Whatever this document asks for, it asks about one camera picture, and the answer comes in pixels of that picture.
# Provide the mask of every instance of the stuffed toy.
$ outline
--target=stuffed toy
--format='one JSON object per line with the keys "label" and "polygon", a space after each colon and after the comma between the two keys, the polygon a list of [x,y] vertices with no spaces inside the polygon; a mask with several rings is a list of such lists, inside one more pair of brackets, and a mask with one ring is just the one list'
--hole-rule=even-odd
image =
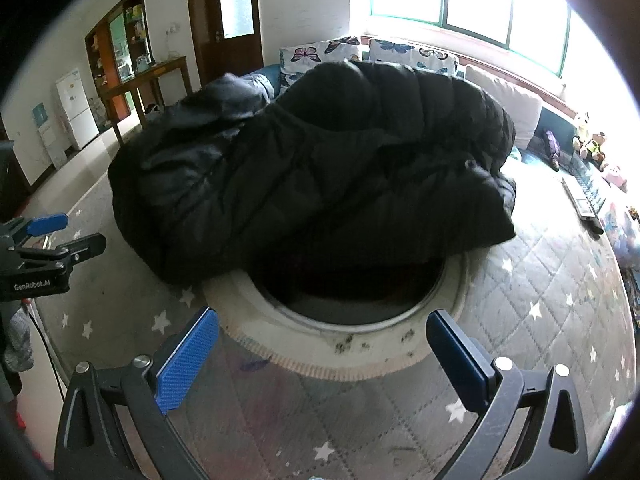
{"label": "stuffed toy", "polygon": [[575,116],[575,127],[578,134],[574,137],[574,150],[578,152],[580,158],[592,160],[597,166],[606,158],[602,151],[602,145],[607,140],[603,132],[591,133],[589,131],[589,113],[578,112]]}
{"label": "stuffed toy", "polygon": [[606,160],[600,165],[604,180],[626,192],[626,178],[622,175],[620,166],[609,164]]}

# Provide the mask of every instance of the metal screw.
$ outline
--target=metal screw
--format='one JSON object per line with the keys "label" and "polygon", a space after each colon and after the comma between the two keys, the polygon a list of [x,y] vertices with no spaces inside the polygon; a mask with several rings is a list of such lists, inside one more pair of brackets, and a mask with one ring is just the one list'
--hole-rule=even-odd
{"label": "metal screw", "polygon": [[144,354],[133,358],[133,365],[136,368],[145,368],[145,367],[149,366],[150,362],[151,362],[151,357],[149,357],[148,355],[144,355]]}
{"label": "metal screw", "polygon": [[561,377],[567,377],[569,375],[569,368],[566,365],[556,365],[556,374]]}
{"label": "metal screw", "polygon": [[76,365],[76,372],[84,374],[89,369],[89,363],[87,361],[80,361]]}
{"label": "metal screw", "polygon": [[508,372],[513,368],[513,361],[508,357],[497,357],[495,358],[495,365],[500,368],[500,370]]}

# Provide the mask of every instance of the cable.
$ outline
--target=cable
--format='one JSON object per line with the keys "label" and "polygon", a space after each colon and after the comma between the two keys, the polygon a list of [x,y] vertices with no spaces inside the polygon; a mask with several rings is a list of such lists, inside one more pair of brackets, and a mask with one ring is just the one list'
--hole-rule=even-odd
{"label": "cable", "polygon": [[29,317],[31,318],[31,321],[33,322],[33,325],[36,327],[36,330],[38,331],[38,334],[40,334],[40,338],[42,339],[42,344],[44,345],[44,349],[47,351],[47,355],[49,356],[49,362],[51,363],[51,369],[53,370],[53,374],[56,377],[56,382],[58,383],[58,391],[60,392],[60,397],[62,398],[62,402],[64,403],[65,402],[65,394],[62,393],[62,386],[60,386],[60,379],[58,378],[58,373],[56,372],[56,365],[53,364],[53,358],[51,357],[51,353],[49,352],[49,347],[47,346],[47,342],[44,339],[44,334],[42,333],[42,330],[40,330],[40,327],[36,323],[36,320],[31,315],[31,312],[29,312],[27,310],[27,314],[29,314]]}

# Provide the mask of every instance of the floor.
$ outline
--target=floor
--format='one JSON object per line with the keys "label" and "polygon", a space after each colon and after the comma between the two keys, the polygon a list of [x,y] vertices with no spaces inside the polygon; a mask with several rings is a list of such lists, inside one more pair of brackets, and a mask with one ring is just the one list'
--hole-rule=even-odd
{"label": "floor", "polygon": [[[550,170],[518,180],[519,196],[536,198],[516,203],[516,238],[473,253],[459,324],[519,367],[567,364],[593,457],[613,410],[634,392],[636,353],[608,242],[580,227],[551,185],[555,178]],[[107,251],[74,270],[68,294],[38,301],[66,376],[81,360],[111,367],[153,352],[206,302],[201,287],[166,286],[133,253],[114,224],[110,192],[103,178],[55,240],[100,231]],[[549,203],[558,216],[545,213]],[[214,301],[208,303],[217,308]],[[476,416],[460,404],[433,355],[370,380],[325,381],[259,358],[222,333],[169,417],[211,478],[406,480],[433,478]],[[508,435],[487,479],[499,475],[516,436]],[[134,450],[154,478],[141,446]]]}
{"label": "floor", "polygon": [[[135,113],[121,121],[119,126],[124,139],[137,133],[139,124]],[[35,217],[70,211],[104,174],[117,151],[115,134],[113,130],[107,130],[53,174],[31,197],[22,215]],[[34,366],[20,375],[22,392],[18,396],[18,410],[25,421],[28,439],[44,463],[52,466],[62,399],[45,345],[33,323],[30,323]],[[65,393],[64,381],[61,384]]]}

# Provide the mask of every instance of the black down jacket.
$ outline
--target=black down jacket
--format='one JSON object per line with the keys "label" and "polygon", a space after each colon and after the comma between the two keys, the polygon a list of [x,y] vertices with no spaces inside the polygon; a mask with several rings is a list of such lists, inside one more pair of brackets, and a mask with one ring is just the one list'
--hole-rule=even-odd
{"label": "black down jacket", "polygon": [[414,264],[514,236],[515,184],[499,171],[513,122],[477,86],[326,62],[268,101],[259,81],[226,75],[112,162],[117,225],[166,282],[265,258]]}

